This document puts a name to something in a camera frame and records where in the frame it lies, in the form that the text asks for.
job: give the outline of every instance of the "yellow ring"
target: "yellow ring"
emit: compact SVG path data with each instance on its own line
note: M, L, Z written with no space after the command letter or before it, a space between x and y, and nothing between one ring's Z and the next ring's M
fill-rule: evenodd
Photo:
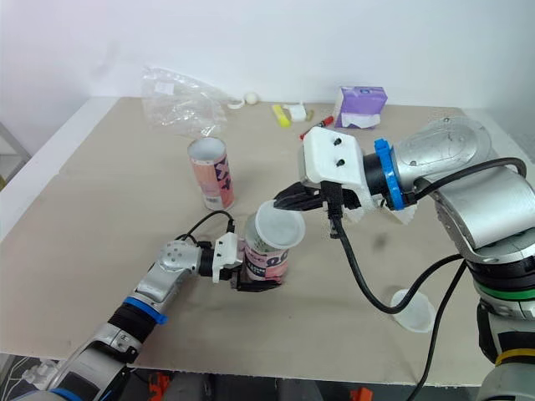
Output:
M496 366L502 364L504 359L511 357L535 357L535 348L515 348L501 353L496 358Z

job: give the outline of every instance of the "robotic arm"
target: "robotic arm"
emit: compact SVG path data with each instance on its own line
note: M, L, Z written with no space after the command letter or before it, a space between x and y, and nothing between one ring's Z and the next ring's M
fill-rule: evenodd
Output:
M275 206L326 205L333 238L343 230L343 210L385 201L401 211L431 195L481 297L480 348L496 367L478 400L535 399L535 194L520 160L496 160L485 129L453 117L392 148L377 140L369 155L353 136L315 128L304 139L299 173L301 181L279 193Z
M315 128L300 151L300 182L279 193L275 206L307 211L326 205L331 236L339 238L344 211L370 211L382 202L401 211L431 195L461 254L451 260L465 259L481 297L480 348L496 367L478 400L535 400L535 194L520 160L495 158L485 129L462 117L431 123L393 148L378 140L369 155L353 136ZM165 323L166 309L188 277L230 280L238 291L275 287L276 282L243 279L230 224L227 231L215 249L209 243L190 245L183 241L187 235L167 243L109 321L61 366L47 391L21 399L117 399L129 376L126 364L135 361L155 325Z
M165 324L165 312L181 284L195 275L214 282L231 280L238 291L263 291L269 283L256 285L240 278L242 253L237 235L230 230L216 241L192 245L182 239L168 242L137 287L123 301L108 322L61 365L47 386L21 399L27 401L113 401L122 394L143 342L156 324Z

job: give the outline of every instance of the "green ring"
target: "green ring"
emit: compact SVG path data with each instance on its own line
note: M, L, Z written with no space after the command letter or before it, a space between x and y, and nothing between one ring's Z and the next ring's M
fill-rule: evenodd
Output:
M535 289L515 291L515 292L506 292L506 291L492 290L491 288L487 288L479 283L477 283L477 285L486 294L492 295L493 297L496 297L496 298L505 299L508 301L526 301L528 299L535 298Z

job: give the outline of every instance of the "plastic bag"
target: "plastic bag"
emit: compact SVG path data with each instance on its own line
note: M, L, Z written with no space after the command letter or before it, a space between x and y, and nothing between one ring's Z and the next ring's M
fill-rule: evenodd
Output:
M225 127L222 106L230 99L220 89L168 69L144 68L142 78L143 108L153 128L200 138Z

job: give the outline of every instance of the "purple box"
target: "purple box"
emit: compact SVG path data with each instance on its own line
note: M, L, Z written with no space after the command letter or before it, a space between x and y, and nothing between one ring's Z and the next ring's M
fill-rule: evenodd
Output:
M375 86L342 86L334 104L334 126L368 128L380 122L385 106L385 90Z

